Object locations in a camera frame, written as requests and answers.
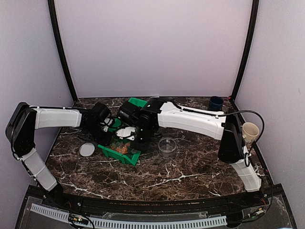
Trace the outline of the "green three-compartment candy bin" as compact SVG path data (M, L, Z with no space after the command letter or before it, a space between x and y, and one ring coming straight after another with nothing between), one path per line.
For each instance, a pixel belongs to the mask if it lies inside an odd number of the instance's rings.
M141 151L131 147L134 143L136 128L127 124L122 118L115 118L115 123L110 128L112 139L108 146L98 145L106 157L119 160L123 164L135 166Z

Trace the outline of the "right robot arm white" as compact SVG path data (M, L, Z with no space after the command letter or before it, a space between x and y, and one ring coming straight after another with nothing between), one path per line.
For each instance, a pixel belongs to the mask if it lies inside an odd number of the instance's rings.
M148 101L130 98L129 102L135 106L132 115L137 128L136 143L145 144L152 131L160 127L181 129L219 140L218 158L234 168L248 192L243 197L243 203L253 207L261 200L259 189L262 178L250 163L247 144L259 140L264 128L258 128L251 122L241 124L238 112L226 114L200 110L156 97Z

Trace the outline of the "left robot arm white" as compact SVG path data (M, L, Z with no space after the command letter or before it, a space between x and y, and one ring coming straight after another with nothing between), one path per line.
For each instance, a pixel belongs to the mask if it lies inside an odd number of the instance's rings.
M36 147L36 132L45 128L80 128L99 144L109 143L109 129L115 121L110 109L103 103L92 108L33 106L20 102L15 108L5 134L12 154L22 162L30 175L49 193L49 201L57 208L67 204L67 197L60 192L61 184L47 168Z

